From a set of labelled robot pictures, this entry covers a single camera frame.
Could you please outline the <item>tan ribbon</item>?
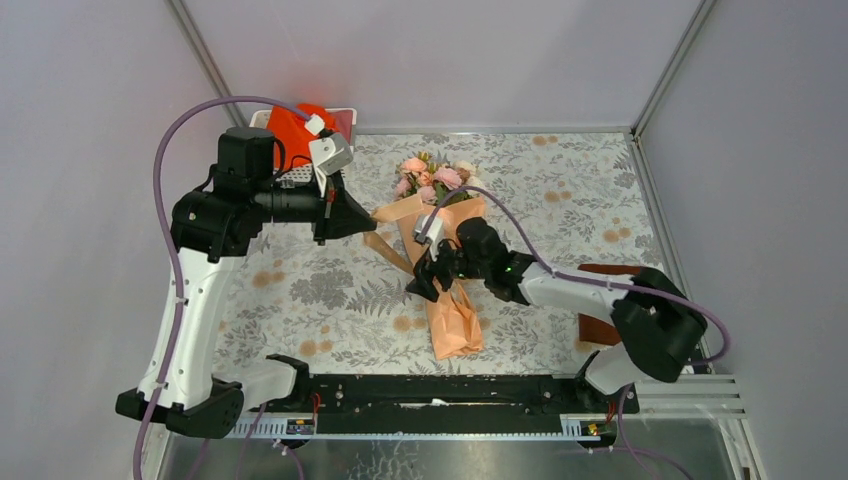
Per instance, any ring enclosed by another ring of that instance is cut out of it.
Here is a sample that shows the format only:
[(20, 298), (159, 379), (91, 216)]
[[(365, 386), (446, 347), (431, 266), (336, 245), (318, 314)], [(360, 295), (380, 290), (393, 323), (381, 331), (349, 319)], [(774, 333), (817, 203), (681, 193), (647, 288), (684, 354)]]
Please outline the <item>tan ribbon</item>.
[(399, 254), (387, 241), (375, 231), (369, 231), (362, 234), (363, 243), (365, 246), (373, 250), (383, 259), (387, 260), (391, 265), (396, 267), (406, 274), (413, 274), (413, 266), (409, 260)]

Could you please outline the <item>white plastic basket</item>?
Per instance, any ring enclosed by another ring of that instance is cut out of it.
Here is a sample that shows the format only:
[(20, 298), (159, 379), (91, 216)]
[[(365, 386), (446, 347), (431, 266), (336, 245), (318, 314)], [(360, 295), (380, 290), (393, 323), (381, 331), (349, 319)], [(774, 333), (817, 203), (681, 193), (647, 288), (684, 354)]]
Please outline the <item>white plastic basket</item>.
[[(357, 123), (357, 110), (355, 108), (327, 108), (326, 111), (330, 117), (332, 117), (332, 113), (340, 110), (350, 110), (353, 113), (353, 134), (351, 142), (348, 142), (351, 147), (355, 145), (355, 135), (356, 135), (356, 123)], [(253, 113), (250, 119), (251, 127), (265, 128), (270, 120), (271, 110), (257, 110)], [(291, 184), (300, 184), (300, 183), (308, 183), (312, 177), (312, 167), (311, 166), (301, 166), (295, 167), (289, 170), (286, 174), (281, 177), (282, 182), (288, 182)]]

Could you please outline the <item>pink rose stems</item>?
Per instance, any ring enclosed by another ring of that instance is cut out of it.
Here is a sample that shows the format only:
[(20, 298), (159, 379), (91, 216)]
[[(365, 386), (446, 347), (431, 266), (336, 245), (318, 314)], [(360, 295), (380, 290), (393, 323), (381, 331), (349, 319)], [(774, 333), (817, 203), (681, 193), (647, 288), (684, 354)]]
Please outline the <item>pink rose stems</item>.
[(451, 192), (471, 186), (484, 189), (478, 168), (467, 161), (449, 161), (446, 155), (420, 151), (397, 167), (399, 175), (394, 198), (401, 200), (418, 194), (424, 204), (436, 205)]

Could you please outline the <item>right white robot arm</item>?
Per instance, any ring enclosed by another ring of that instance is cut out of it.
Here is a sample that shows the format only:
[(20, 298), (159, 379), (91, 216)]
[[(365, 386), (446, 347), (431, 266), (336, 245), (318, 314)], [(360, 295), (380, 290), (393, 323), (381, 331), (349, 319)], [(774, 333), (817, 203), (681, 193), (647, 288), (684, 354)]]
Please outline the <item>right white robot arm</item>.
[(501, 301), (563, 308), (611, 325), (618, 343), (593, 353), (573, 386), (575, 402), (589, 412), (628, 384), (676, 382), (706, 331), (704, 316), (653, 268), (630, 276), (557, 270), (509, 249), (480, 217), (461, 222), (449, 239), (440, 218), (421, 215), (413, 239), (425, 251), (406, 287), (412, 294), (435, 301), (459, 280), (480, 280)]

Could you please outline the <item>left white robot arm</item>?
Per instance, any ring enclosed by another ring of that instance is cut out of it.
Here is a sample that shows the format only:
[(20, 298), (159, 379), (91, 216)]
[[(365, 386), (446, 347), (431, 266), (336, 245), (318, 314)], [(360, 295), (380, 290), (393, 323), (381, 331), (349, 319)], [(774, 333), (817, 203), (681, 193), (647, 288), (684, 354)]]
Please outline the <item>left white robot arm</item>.
[(218, 141), (206, 181), (174, 206), (166, 234), (172, 289), (150, 365), (121, 393), (118, 414), (193, 438), (221, 439), (241, 414), (270, 401), (296, 411), (309, 401), (309, 367), (275, 354), (215, 373), (213, 353), (227, 296), (251, 242), (271, 223), (302, 223), (317, 244), (375, 229), (348, 193), (352, 149), (325, 129), (309, 144), (311, 174), (287, 185), (274, 160), (283, 143), (266, 129), (233, 127)]

